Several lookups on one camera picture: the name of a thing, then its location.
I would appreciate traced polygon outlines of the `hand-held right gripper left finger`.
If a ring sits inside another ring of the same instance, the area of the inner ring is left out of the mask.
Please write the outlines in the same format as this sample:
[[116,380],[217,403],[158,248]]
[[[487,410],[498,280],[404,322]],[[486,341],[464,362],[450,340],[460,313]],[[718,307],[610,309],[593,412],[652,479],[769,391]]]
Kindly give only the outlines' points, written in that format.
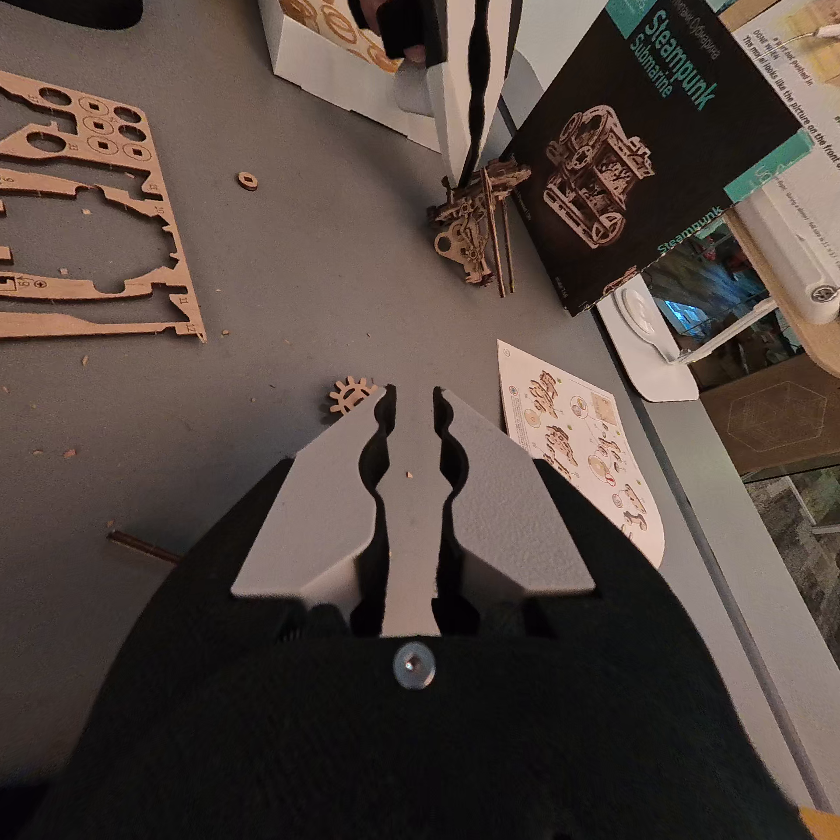
[[377,487],[395,421],[387,385],[298,451],[232,596],[335,606],[354,634],[381,634],[391,555]]

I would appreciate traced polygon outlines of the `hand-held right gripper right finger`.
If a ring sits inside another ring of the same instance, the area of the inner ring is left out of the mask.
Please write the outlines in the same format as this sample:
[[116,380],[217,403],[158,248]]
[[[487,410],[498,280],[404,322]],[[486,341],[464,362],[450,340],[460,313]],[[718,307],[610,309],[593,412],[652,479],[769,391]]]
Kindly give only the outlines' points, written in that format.
[[499,606],[591,595],[595,583],[534,460],[453,391],[433,393],[448,483],[433,614],[443,636],[478,634]]

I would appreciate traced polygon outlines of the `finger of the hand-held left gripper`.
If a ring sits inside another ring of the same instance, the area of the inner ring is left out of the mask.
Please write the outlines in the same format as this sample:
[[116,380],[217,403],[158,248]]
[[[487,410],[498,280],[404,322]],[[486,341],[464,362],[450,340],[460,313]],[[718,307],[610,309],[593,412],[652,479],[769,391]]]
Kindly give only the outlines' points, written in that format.
[[522,17],[522,1],[476,1],[467,49],[469,149],[467,177],[475,171],[508,76]]
[[427,87],[449,183],[463,186],[484,136],[486,2],[427,2]]

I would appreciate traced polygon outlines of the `wooden gear with axle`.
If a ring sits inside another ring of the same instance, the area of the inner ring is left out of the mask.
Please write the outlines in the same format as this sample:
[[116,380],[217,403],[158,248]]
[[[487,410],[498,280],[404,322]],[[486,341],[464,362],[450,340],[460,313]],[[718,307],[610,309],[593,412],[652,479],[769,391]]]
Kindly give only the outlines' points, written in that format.
[[333,421],[346,416],[368,398],[379,397],[384,393],[385,389],[383,387],[375,384],[367,377],[356,379],[348,375],[337,380],[328,393],[327,417]]

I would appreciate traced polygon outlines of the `partly built wooden model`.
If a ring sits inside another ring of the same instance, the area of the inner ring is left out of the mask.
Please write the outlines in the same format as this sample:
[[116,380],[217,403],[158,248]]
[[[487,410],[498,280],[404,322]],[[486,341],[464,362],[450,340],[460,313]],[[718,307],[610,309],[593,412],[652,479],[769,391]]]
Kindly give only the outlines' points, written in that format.
[[446,201],[427,210],[438,230],[436,252],[460,264],[469,284],[485,287],[494,280],[501,298],[515,291],[508,198],[531,173],[528,165],[495,159],[466,186],[453,187],[444,176]]

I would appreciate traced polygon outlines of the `black model kit box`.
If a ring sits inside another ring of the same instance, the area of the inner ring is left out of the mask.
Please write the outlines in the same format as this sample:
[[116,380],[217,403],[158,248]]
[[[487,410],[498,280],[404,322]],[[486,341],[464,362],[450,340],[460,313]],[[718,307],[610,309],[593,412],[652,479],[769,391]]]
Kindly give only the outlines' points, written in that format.
[[563,308],[593,307],[814,140],[707,2],[611,1],[503,159]]

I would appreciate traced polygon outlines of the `laser-cut plywood parts sheet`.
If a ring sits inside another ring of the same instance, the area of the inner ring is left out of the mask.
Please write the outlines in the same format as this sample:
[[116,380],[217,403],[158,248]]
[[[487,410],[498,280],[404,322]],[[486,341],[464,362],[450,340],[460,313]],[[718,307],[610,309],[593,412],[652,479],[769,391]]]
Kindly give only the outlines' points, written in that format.
[[40,276],[14,269],[2,271],[2,299],[54,303],[131,301],[150,298],[155,291],[168,291],[175,310],[185,317],[168,322],[92,322],[60,311],[4,311],[2,339],[65,338],[155,334],[172,330],[180,336],[193,336],[207,342],[207,331],[196,297],[193,280],[183,253],[172,203],[167,193],[151,126],[137,107],[67,86],[1,72],[3,95],[32,109],[60,114],[74,123],[74,131],[61,129],[55,120],[49,124],[30,122],[2,137],[2,158],[17,163],[68,161],[107,167],[140,175],[142,197],[132,197],[116,186],[79,182],[49,175],[43,171],[16,171],[2,167],[2,196],[76,200],[80,192],[97,191],[103,199],[123,211],[161,224],[162,232],[173,240],[169,254],[171,266],[156,267],[141,276],[122,282],[116,292],[101,291],[90,279]]

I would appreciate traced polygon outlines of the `person's left hand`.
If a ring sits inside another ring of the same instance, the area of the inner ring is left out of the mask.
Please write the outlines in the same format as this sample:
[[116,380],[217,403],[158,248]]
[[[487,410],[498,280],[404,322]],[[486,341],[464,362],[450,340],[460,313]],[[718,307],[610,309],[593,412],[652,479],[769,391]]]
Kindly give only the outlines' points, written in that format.
[[403,58],[424,65],[424,12],[420,2],[349,1],[348,5],[358,28],[377,35],[389,59]]

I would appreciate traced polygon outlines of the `open instruction booklet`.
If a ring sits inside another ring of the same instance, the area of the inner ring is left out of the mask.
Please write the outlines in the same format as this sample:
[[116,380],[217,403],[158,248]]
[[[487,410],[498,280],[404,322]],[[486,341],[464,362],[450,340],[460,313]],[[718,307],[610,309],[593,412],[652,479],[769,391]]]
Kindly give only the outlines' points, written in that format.
[[665,531],[613,394],[497,342],[508,435],[566,478],[659,568]]

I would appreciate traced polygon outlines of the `white cardboard box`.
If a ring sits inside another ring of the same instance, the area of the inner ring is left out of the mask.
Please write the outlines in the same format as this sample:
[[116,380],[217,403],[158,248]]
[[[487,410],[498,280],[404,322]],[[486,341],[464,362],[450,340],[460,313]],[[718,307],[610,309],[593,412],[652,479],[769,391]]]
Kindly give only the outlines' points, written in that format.
[[400,59],[360,28],[346,1],[258,1],[276,76],[439,152],[434,118],[402,110]]

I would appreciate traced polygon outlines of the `thin wooden strip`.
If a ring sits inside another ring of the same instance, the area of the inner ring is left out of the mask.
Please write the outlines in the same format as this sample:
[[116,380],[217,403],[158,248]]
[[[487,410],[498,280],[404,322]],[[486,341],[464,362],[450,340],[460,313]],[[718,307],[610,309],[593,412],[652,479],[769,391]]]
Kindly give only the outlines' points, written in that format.
[[144,541],[120,530],[109,531],[107,534],[107,540],[136,553],[140,553],[145,557],[161,560],[168,564],[178,564],[183,559],[183,556],[179,553],[163,549],[152,542]]

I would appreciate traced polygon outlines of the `printed task instruction sheet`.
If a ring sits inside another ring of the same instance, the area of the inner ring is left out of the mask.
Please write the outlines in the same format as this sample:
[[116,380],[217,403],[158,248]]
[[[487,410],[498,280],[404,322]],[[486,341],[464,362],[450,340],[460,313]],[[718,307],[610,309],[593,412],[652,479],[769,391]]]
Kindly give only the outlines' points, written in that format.
[[737,211],[788,309],[807,324],[838,321],[839,2],[741,1],[720,20],[813,141]]

